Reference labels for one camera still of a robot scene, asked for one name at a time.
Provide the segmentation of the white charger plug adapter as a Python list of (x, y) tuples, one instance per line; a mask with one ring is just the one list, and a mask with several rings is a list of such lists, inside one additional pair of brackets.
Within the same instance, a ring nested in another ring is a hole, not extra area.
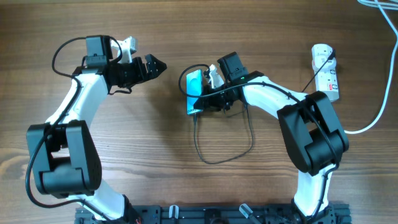
[(336, 59), (328, 60), (327, 55), (314, 56), (312, 59), (312, 68), (314, 71), (334, 69), (336, 67)]

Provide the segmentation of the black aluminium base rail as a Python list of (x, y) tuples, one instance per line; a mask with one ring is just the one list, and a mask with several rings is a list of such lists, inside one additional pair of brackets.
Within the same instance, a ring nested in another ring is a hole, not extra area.
[[(134, 206), (139, 218), (131, 223), (307, 223), (291, 204), (238, 207)], [(312, 223), (352, 223), (348, 204), (329, 203)], [(97, 220), (87, 209), (76, 209), (74, 223), (109, 223)]]

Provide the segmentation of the smartphone with teal screen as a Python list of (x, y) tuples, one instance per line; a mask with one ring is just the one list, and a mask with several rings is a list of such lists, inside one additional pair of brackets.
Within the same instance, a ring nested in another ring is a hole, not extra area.
[[(200, 96), (202, 93), (202, 73), (201, 70), (195, 70), (187, 75), (187, 94)], [(202, 112), (201, 109), (195, 109), (194, 104), (198, 98), (187, 97), (187, 114), (193, 115)]]

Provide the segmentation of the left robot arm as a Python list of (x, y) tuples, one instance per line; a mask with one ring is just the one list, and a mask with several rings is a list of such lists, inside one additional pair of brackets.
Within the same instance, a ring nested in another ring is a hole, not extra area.
[(26, 133), (30, 160), (25, 175), (28, 198), (38, 207), (32, 189), (58, 199), (58, 206), (81, 205), (97, 223), (140, 223), (129, 199), (102, 178), (102, 166), (90, 134), (99, 105), (112, 94), (130, 94), (135, 85), (157, 78), (167, 65), (148, 54), (135, 56), (136, 41), (108, 35), (85, 37), (87, 53), (70, 75), (71, 88), (57, 111)]

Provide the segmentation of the white power strip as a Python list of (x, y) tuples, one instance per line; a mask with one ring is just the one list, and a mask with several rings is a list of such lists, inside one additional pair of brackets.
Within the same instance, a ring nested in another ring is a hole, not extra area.
[[(312, 47), (312, 59), (314, 56), (327, 55), (328, 60), (335, 58), (335, 50), (327, 44), (315, 44)], [(324, 92), (331, 102), (339, 99), (339, 87), (336, 74), (336, 67), (334, 69), (318, 70), (315, 77), (316, 91)]]

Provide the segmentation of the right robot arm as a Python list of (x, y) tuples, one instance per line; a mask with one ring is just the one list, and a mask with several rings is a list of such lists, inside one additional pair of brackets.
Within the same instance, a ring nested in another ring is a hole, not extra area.
[(196, 118), (202, 111), (229, 110), (241, 101), (275, 117), (287, 154), (298, 169), (294, 213), (302, 223), (333, 217), (328, 188), (349, 141), (326, 94), (292, 91), (259, 71), (249, 72), (236, 52), (218, 59), (221, 73), (214, 65), (205, 68), (197, 64), (181, 74), (186, 78), (187, 114)]

